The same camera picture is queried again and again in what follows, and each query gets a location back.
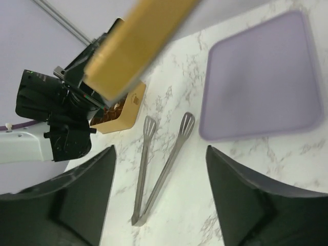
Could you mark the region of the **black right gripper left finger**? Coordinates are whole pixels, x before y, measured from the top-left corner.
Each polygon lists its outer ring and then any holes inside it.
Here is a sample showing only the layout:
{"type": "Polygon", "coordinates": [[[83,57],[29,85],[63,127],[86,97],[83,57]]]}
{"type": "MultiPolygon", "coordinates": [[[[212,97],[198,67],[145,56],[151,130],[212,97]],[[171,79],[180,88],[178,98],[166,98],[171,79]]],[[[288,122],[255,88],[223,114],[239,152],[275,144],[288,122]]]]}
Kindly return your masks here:
{"type": "Polygon", "coordinates": [[[115,166],[110,146],[68,172],[1,195],[1,245],[99,245],[115,166]]]}

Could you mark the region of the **gold chocolate box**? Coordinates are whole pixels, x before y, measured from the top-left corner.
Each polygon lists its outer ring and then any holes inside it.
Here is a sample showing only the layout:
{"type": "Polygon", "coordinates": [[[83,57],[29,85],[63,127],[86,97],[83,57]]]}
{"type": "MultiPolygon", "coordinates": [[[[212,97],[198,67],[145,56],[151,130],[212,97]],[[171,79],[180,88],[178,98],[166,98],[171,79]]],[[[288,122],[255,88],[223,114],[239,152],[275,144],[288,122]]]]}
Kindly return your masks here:
{"type": "Polygon", "coordinates": [[[90,127],[102,134],[130,129],[134,126],[145,94],[146,84],[139,85],[114,106],[104,111],[102,117],[95,116],[90,127]]]}

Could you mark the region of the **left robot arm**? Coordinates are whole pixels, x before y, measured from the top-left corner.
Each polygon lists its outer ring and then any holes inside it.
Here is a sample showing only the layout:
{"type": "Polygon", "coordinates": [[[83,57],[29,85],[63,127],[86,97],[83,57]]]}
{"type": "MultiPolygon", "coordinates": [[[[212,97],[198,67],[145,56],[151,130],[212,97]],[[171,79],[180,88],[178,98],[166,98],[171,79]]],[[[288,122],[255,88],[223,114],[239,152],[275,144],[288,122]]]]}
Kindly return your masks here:
{"type": "Polygon", "coordinates": [[[67,161],[89,153],[94,116],[120,101],[108,101],[84,82],[84,68],[109,32],[92,40],[65,68],[53,76],[24,70],[15,112],[28,122],[1,127],[1,163],[67,161]]]}

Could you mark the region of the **steel tray lid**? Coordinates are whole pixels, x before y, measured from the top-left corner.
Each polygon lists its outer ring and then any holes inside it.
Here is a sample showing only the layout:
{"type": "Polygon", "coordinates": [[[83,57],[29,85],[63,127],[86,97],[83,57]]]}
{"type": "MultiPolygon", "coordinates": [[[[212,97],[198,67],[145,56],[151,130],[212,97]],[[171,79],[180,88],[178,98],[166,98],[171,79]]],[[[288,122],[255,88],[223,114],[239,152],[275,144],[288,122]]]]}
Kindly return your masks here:
{"type": "Polygon", "coordinates": [[[84,82],[107,101],[139,84],[199,1],[139,1],[110,32],[84,69],[84,82]]]}

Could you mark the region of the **steel slotted tongs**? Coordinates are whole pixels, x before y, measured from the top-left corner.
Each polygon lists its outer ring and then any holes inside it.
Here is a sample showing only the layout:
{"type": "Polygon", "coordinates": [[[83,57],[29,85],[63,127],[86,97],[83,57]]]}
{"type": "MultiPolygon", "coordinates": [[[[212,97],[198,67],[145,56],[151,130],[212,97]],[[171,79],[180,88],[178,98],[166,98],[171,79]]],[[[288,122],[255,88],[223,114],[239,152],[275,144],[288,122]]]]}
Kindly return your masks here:
{"type": "Polygon", "coordinates": [[[151,213],[156,199],[161,192],[170,170],[185,142],[191,136],[195,125],[195,116],[186,112],[181,120],[177,138],[171,148],[166,161],[161,160],[156,164],[156,159],[149,158],[149,149],[153,136],[157,130],[157,122],[150,116],[146,116],[143,124],[143,146],[141,152],[138,181],[134,201],[131,225],[141,227],[151,213]]]}

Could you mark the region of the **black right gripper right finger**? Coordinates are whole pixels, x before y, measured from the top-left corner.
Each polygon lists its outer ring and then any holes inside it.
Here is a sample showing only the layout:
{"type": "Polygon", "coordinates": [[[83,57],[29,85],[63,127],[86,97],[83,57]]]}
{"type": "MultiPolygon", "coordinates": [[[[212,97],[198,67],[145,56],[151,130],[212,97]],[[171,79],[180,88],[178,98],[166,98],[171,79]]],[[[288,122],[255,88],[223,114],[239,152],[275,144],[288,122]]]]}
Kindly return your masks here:
{"type": "Polygon", "coordinates": [[[206,163],[225,245],[327,245],[327,194],[254,171],[213,146],[206,163]]]}

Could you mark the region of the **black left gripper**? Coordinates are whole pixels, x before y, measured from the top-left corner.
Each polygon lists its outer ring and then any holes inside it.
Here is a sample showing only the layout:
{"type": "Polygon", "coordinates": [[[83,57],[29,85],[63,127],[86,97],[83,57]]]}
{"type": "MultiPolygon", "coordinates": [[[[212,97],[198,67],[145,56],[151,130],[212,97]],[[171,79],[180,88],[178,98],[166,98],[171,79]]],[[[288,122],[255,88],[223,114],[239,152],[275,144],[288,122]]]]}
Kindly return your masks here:
{"type": "Polygon", "coordinates": [[[103,116],[105,104],[99,96],[91,97],[73,88],[80,87],[88,61],[110,32],[123,22],[117,18],[107,32],[92,40],[64,69],[57,66],[53,71],[56,77],[24,70],[16,97],[16,114],[43,122],[55,118],[84,122],[103,116]]]}

